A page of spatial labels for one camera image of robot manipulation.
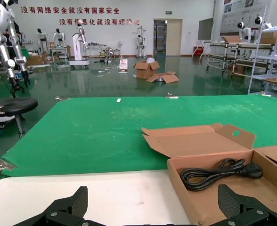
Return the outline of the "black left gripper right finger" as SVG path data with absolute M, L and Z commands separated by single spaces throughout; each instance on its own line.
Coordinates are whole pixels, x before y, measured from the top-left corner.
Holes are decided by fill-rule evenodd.
M 254 197 L 236 194 L 225 184 L 218 186 L 218 206 L 227 218 L 219 226 L 277 226 L 277 212 Z

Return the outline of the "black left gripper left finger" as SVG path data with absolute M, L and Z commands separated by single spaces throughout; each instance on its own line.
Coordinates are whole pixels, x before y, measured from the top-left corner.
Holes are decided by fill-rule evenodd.
M 54 200 L 42 213 L 18 223 L 18 226 L 88 226 L 84 219 L 88 208 L 88 188 L 81 186 L 70 197 Z

